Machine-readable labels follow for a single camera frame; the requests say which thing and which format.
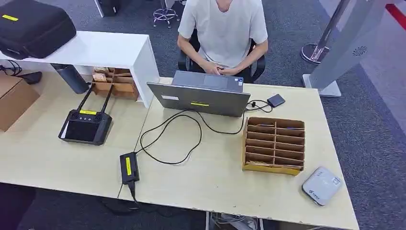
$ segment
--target laptop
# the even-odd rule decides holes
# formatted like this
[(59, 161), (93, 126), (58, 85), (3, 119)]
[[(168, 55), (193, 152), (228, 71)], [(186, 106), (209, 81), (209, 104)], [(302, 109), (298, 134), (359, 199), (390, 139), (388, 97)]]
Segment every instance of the laptop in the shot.
[(241, 78), (237, 78), (236, 81), (234, 80), (236, 77), (186, 73), (189, 73), (191, 80), (184, 78), (187, 75), (182, 73), (179, 79), (174, 78), (171, 85), (147, 82), (164, 108), (189, 109), (233, 117), (242, 116), (250, 94), (242, 92), (242, 82), (241, 85), (238, 83)]
[(172, 85), (242, 92), (243, 81), (244, 79), (241, 77), (229, 77), (178, 70), (173, 77)]

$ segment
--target wooden desk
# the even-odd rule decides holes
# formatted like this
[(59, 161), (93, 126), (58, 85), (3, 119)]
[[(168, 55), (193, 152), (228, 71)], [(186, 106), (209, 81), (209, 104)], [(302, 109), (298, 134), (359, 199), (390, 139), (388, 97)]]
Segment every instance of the wooden desk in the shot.
[[(57, 73), (45, 73), (35, 87), (40, 98), (0, 132), (0, 182), (117, 198), (119, 156), (134, 149), (147, 115), (143, 103), (111, 97), (106, 112), (113, 125), (106, 143), (68, 143), (58, 134), (84, 94), (75, 94)], [(104, 99), (92, 93), (83, 109), (99, 111)]]
[[(171, 79), (161, 78), (161, 82), (170, 83)], [(246, 116), (305, 122), (305, 170), (298, 176), (242, 171), (242, 133), (217, 134), (201, 122), (202, 143), (186, 163), (164, 165), (144, 152), (138, 154), (140, 181), (136, 183), (137, 200), (314, 226), (358, 229), (345, 183), (325, 207), (317, 206), (301, 191), (303, 182), (321, 165), (345, 182), (317, 90), (245, 84), (244, 91), (251, 93), (251, 99), (266, 100), (279, 93), (286, 100), (270, 114), (257, 111), (247, 112)], [(177, 112), (164, 109), (154, 98), (143, 132)], [(201, 120), (195, 113), (187, 114)], [(203, 116), (216, 130), (236, 131), (241, 125), (241, 118)], [(146, 135), (144, 143), (150, 143), (161, 130)], [(196, 124), (181, 117), (167, 128), (148, 151), (164, 161), (179, 161), (197, 143), (198, 137)], [(121, 190), (119, 198), (132, 200), (128, 188)]]

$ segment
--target black carrying case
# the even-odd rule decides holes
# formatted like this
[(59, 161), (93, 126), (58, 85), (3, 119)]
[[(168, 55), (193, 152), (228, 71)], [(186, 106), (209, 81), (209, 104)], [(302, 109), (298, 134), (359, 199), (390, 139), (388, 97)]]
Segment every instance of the black carrying case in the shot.
[(33, 0), (0, 7), (0, 51), (14, 59), (45, 58), (76, 35), (66, 12)]

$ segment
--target black chair armrest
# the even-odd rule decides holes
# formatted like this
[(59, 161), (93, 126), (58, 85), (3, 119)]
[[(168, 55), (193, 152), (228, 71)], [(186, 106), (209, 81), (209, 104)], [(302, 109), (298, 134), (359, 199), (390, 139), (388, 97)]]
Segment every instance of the black chair armrest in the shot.
[(179, 60), (178, 60), (178, 69), (179, 70), (188, 71), (188, 69), (186, 68), (186, 60), (187, 60), (187, 56), (181, 50), (180, 55), (179, 55)]
[(265, 56), (262, 56), (257, 61), (257, 69), (252, 75), (252, 82), (255, 82), (265, 70)]

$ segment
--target cardboard dividers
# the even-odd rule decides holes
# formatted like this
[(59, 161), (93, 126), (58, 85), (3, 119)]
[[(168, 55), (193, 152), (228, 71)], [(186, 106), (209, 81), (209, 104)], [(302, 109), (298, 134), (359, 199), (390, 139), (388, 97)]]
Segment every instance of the cardboard dividers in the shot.
[(113, 85), (112, 94), (114, 96), (137, 100), (139, 93), (130, 70), (112, 68), (109, 71), (113, 72), (103, 72), (106, 76), (105, 81), (93, 79), (95, 94), (106, 96)]
[(243, 170), (297, 175), (305, 165), (304, 122), (250, 117), (243, 139)]

